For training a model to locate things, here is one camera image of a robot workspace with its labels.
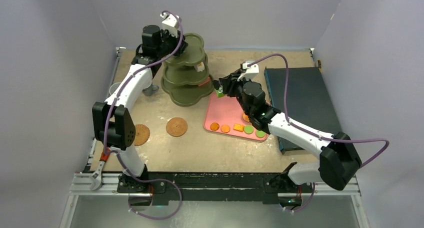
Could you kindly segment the pink serving tray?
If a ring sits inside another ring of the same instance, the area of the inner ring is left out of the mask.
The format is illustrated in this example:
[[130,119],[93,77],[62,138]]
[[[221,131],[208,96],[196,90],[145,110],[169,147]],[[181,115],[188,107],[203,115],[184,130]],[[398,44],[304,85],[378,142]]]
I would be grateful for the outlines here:
[[[216,134],[245,138],[258,142],[265,141],[268,138],[268,135],[262,139],[259,139],[255,135],[256,129],[254,129],[252,134],[245,134],[244,132],[233,130],[233,125],[235,123],[242,124],[244,126],[251,125],[249,122],[245,122],[243,120],[242,113],[243,110],[236,98],[230,98],[228,96],[218,98],[216,93],[213,93],[209,97],[209,102],[203,121],[203,127],[205,130]],[[210,125],[213,122],[217,122],[220,125],[220,129],[218,131],[211,131]],[[221,132],[221,126],[224,124],[230,126],[231,130],[229,133]]]

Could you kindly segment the yellow egg tart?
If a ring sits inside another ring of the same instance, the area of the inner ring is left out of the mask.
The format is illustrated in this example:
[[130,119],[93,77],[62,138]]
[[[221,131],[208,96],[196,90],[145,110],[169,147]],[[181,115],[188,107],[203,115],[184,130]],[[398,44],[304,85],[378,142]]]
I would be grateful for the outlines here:
[[245,122],[250,122],[249,117],[245,113],[242,113],[242,118]]

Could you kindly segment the green macaron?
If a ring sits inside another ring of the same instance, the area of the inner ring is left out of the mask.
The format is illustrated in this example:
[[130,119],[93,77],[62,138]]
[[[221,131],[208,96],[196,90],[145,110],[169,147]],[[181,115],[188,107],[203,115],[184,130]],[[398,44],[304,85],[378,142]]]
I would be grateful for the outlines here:
[[262,139],[262,138],[264,138],[264,137],[266,137],[266,136],[267,136],[267,134],[266,134],[265,132],[260,131],[260,130],[256,130],[255,135],[256,135],[256,137],[257,137],[257,138],[259,138],[259,139]]
[[252,134],[255,131],[255,128],[252,125],[245,125],[243,131],[245,134]]

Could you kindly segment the yellow square cracker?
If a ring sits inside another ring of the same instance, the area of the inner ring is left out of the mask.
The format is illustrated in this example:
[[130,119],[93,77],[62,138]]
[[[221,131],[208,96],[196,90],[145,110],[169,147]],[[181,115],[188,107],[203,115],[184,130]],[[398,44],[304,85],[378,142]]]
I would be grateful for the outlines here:
[[235,123],[233,125],[233,130],[238,131],[238,132],[243,132],[244,131],[244,127],[245,126],[242,125],[242,124]]

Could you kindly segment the green three-tier stand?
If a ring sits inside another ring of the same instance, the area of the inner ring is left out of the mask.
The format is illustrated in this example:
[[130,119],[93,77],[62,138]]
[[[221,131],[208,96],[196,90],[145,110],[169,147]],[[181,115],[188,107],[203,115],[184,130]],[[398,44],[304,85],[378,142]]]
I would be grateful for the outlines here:
[[[161,78],[162,89],[176,105],[182,107],[196,104],[214,90],[203,38],[196,33],[187,33],[185,41],[188,47],[183,54],[179,57],[173,56],[164,62]],[[195,66],[200,62],[203,62],[205,66],[203,72],[195,70]],[[198,84],[208,77],[210,82],[199,87]]]

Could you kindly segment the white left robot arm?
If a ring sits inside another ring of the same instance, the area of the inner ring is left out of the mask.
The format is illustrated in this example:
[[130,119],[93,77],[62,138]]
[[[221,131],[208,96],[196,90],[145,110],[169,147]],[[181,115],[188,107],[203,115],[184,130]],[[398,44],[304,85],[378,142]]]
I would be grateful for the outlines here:
[[124,80],[105,101],[95,102],[92,107],[96,140],[117,155],[123,173],[132,176],[129,185],[136,192],[147,190],[149,179],[143,175],[147,167],[134,145],[136,128],[131,109],[141,92],[152,86],[152,79],[162,63],[172,56],[181,55],[187,46],[180,25],[145,26],[141,39]]

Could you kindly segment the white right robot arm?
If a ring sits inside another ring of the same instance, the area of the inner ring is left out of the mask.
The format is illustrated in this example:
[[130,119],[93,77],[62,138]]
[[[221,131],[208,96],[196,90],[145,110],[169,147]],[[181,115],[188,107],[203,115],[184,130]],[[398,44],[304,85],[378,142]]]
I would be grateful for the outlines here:
[[218,93],[236,98],[250,123],[257,130],[296,144],[317,158],[316,162],[295,163],[281,177],[281,186],[293,191],[304,183],[324,182],[335,190],[343,190],[362,166],[350,137],[339,132],[318,131],[291,118],[266,102],[260,83],[246,79],[241,71],[213,80]]

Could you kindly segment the white cream roll cake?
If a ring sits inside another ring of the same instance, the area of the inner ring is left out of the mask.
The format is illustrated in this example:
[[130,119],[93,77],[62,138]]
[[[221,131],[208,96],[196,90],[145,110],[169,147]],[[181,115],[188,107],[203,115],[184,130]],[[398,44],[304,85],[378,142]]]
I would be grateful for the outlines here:
[[195,66],[195,70],[196,70],[197,72],[203,72],[203,71],[205,70],[205,65],[204,65],[204,63],[203,63],[203,62],[200,62],[199,64],[197,64],[197,65]]

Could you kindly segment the pink strawberry triangle cake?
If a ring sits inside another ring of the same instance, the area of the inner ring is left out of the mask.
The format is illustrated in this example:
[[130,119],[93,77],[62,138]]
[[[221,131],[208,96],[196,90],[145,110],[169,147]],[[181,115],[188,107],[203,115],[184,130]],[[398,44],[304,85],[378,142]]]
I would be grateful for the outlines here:
[[199,87],[208,84],[211,81],[211,78],[208,77],[205,81],[203,81],[202,83],[198,84]]

